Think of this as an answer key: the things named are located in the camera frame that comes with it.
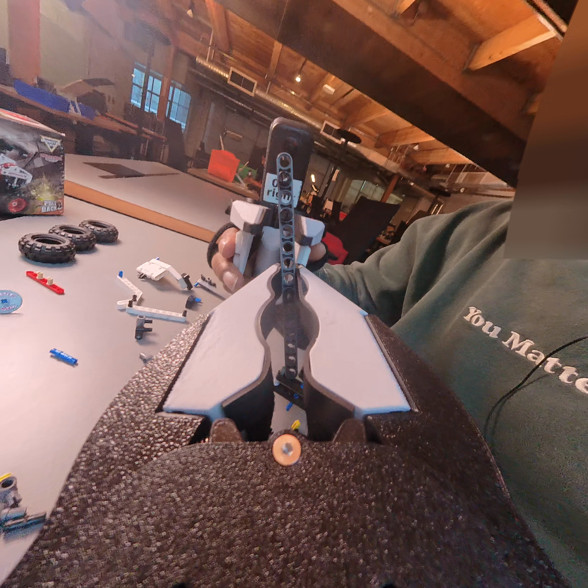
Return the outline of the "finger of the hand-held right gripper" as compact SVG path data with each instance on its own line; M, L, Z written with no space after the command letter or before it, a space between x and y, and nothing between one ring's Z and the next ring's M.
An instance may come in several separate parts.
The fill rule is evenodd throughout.
M326 263L326 246L322 243L325 225L311 217L296 217L296 264L319 270Z
M256 277L270 266L270 209L246 201L234 201L231 223L238 229L233 264L243 275Z

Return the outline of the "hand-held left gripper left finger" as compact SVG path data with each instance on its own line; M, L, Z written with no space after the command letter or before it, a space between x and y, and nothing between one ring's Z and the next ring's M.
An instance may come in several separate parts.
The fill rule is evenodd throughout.
M218 305L175 376L162 410L231 419L247 440L271 434L275 408L268 335L276 325L275 264Z

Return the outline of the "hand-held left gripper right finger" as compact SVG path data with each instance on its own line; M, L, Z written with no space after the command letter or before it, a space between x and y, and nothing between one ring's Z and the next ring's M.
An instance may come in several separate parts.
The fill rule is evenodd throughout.
M332 440L348 419L410 413L367 313L306 268L299 285L311 340L303 366L308 436Z

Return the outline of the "long grey holed beam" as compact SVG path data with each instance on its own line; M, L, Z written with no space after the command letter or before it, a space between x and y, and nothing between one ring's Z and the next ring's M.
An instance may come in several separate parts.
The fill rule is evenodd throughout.
M293 203L293 164L288 152L276 158L278 188L278 221L281 257L282 326L284 367L283 378L304 386L304 372L298 364L298 281L295 263L295 220Z

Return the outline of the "black toy truck chassis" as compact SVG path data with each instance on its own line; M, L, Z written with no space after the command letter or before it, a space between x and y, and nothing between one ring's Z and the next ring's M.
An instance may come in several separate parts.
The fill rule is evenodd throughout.
M301 435L307 435L303 388L303 381L299 377L288 377L285 367L277 372L273 388L275 411L272 427L274 430L289 428Z

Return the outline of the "grey elbow connector with pin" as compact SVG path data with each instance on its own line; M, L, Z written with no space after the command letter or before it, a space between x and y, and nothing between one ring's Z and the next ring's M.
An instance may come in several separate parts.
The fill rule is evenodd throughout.
M43 525L46 520L46 512L28 514L23 508L4 509L1 511L1 534L25 532L32 527Z

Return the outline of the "grey desk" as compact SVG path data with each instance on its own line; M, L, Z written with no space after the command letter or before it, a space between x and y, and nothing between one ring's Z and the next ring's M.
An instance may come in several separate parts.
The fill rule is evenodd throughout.
M42 266L25 259L18 240L59 222L106 221L118 228L113 245L97 245L69 265ZM218 279L206 263L207 243L67 198L65 215L1 221L1 289L21 295L17 311L1 315L1 474L16 476L28 514L49 514L70 468L104 410L143 367L141 352L156 355L185 325L155 320L153 332L134 338L135 318L116 308L128 290L123 271L143 291L148 307L180 312L188 294L176 282L137 279L136 267L161 258L195 282ZM26 277L43 272L62 287L57 295ZM76 366L50 349L76 357Z

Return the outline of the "person's right hand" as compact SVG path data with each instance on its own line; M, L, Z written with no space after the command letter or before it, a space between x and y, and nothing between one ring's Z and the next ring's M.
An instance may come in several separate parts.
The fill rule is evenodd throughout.
M232 223L222 226L213 236L207 251L207 262L214 274L220 279L225 290L233 293L245 284L245 277L233 263L236 248L236 236L239 229ZM320 270L329 253L324 243L311 246L306 268L312 272Z

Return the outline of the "red plastic chair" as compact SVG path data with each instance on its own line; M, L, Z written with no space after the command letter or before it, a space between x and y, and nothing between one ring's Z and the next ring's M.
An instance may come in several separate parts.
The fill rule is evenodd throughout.
M344 264L348 257L348 251L344 248L341 239L329 232L325 232L322 243L327 250L327 263L330 265Z

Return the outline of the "red plastic bin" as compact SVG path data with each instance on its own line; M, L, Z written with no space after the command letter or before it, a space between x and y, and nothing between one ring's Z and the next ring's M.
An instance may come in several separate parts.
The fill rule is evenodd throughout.
M239 159L230 151L212 149L208 173L217 179L233 183L238 172Z

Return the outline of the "white angled beam assembly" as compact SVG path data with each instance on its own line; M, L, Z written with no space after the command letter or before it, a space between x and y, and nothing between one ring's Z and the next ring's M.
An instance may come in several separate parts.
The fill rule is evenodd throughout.
M143 291L140 290L135 284L129 281L123 274L122 271L118 272L118 282L127 290L129 290L130 296L128 299L117 301L116 308L119 311L124 311L129 315L143 316L148 319L160 319L170 322L186 323L187 322L187 311L182 313L165 311L161 309L155 309L146 307L141 304L143 298Z

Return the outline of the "grey and white beam assembly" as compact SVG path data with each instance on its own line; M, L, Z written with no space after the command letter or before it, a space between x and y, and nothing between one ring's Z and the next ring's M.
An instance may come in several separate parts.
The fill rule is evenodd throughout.
M213 280L211 280L211 278L204 276L202 274L200 279L194 283L194 288L204 290L221 300L226 299L226 296L217 290L217 284Z

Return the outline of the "grey table with wooden edge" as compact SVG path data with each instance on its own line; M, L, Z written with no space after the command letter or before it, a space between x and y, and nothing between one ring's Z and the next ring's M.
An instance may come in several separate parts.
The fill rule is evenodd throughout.
M245 196L162 163L65 155L64 193L100 208L209 242Z

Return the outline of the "white panel assembly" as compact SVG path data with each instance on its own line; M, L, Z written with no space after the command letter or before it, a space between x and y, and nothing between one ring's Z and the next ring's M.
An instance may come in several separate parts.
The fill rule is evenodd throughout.
M179 273L172 265L161 261L159 258L153 258L139 265L136 272L141 279L159 281L165 276L170 276L178 283L181 290L192 290L194 288L187 273Z

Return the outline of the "black rubber tyre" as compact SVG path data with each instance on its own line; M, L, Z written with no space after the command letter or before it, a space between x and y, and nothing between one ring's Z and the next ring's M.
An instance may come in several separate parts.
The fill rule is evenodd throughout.
M117 242L119 231L115 225L105 221L86 219L79 223L80 228L91 231L99 244L112 244Z
M46 264L69 263L76 255L70 239L53 233L26 234L19 239L18 249L28 260Z
M89 252L96 243L96 235L86 227L72 224L56 224L48 231L49 234L69 239L75 247L76 252Z

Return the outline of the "window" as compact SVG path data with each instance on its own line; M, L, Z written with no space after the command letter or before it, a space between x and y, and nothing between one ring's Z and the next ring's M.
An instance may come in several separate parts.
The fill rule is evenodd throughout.
M146 112L157 114L163 88L163 76L150 70L146 73L145 65L136 62L132 73L130 103L135 107L142 107ZM190 93L182 84L174 80L169 86L166 99L166 116L181 125L185 130L190 109Z

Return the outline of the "red beam with tan pins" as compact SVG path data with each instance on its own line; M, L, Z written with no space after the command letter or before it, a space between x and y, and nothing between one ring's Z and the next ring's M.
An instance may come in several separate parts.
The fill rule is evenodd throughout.
M46 277L43 272L34 272L31 270L27 270L25 272L26 277L32 279L35 283L47 288L48 290L52 291L57 295L64 295L65 291L62 287L58 286L54 279L50 276Z

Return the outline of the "toy truck set box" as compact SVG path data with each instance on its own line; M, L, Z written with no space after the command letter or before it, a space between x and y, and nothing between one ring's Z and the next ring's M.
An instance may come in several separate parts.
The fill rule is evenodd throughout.
M63 215L64 135L1 109L1 217Z

